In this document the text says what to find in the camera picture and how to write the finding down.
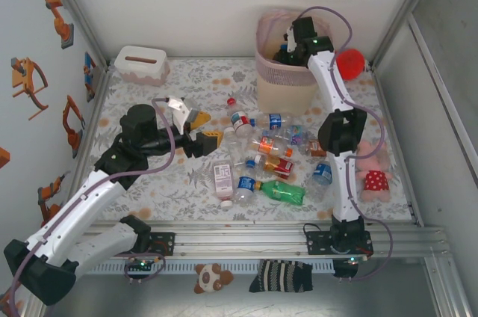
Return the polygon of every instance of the blue bottle label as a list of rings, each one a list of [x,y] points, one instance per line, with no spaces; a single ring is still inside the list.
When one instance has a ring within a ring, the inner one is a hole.
[[[280,128],[281,122],[281,114],[269,114],[269,130]]]
[[[239,178],[238,188],[246,188],[247,190],[254,192],[254,185],[255,180],[251,177],[241,176]]]
[[[321,162],[314,171],[315,176],[322,176],[329,184],[332,183],[332,169],[329,164]]]
[[[291,145],[302,145],[302,126],[292,125],[289,129],[291,129]]]

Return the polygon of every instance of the table surface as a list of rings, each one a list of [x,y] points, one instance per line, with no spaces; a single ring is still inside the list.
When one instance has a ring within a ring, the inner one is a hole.
[[[121,116],[134,104],[149,104],[152,98],[168,95],[186,96],[196,100],[199,107],[211,115],[211,120],[197,131],[224,130],[230,126],[226,113],[226,100],[233,96],[250,117],[259,113],[257,107],[257,87],[255,62],[253,59],[172,59],[171,73],[162,87],[151,87],[124,82],[114,67],[110,67],[111,77],[108,82],[105,103],[96,127],[93,145],[85,169],[85,176],[93,169],[94,162],[111,145],[114,137],[120,133]],[[372,108],[382,116],[373,76],[362,73],[353,81],[346,81],[351,97],[358,103]],[[325,120],[324,111],[317,93],[314,101],[300,121],[310,132],[317,130]],[[363,137],[369,141],[378,141],[379,126],[368,117]],[[358,199],[358,206],[372,218],[387,221],[410,221],[412,219],[407,198],[399,176],[399,168],[393,154],[388,134],[386,135],[388,153],[391,157],[390,172],[394,178],[389,182],[391,201],[383,203],[378,200],[363,202]],[[157,167],[167,160],[168,155],[149,158],[149,166]],[[292,206],[271,200],[258,192],[245,206],[234,205],[227,212],[219,207],[219,200],[214,196],[214,183],[211,166],[215,161],[228,159],[226,147],[209,156],[187,158],[182,149],[176,150],[173,163],[162,173],[140,176],[136,183],[102,213],[101,219],[118,220],[133,214],[144,220],[160,221],[310,221],[329,220],[332,213],[333,196],[330,188],[320,202],[318,199],[304,197],[302,206]],[[306,187],[317,158],[302,155],[294,148],[291,160],[295,163],[294,171],[288,182]],[[262,173],[261,180],[275,179]],[[357,182],[358,194],[363,183]]]

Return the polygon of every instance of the stuffed animal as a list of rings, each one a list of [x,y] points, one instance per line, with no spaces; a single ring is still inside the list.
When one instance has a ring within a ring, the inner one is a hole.
[[[221,266],[217,263],[197,265],[195,269],[199,275],[194,286],[195,293],[219,291],[223,286],[229,285],[234,279],[230,271],[221,271]]]
[[[362,140],[358,144],[357,156],[365,156],[375,150],[377,144]],[[356,166],[359,171],[356,173],[357,179],[365,179],[364,190],[361,193],[363,201],[374,201],[379,199],[386,203],[390,201],[390,187],[388,180],[393,179],[393,175],[388,172],[390,168],[390,157],[387,153],[387,146],[383,143],[380,151],[370,158],[357,159]]]

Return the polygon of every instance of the brown plush toy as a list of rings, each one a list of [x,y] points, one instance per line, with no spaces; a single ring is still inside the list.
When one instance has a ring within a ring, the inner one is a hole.
[[[224,285],[229,285],[234,279],[230,271],[221,271],[221,266],[217,263],[197,265],[196,273],[199,275],[199,278],[194,286],[195,293],[219,291]]]

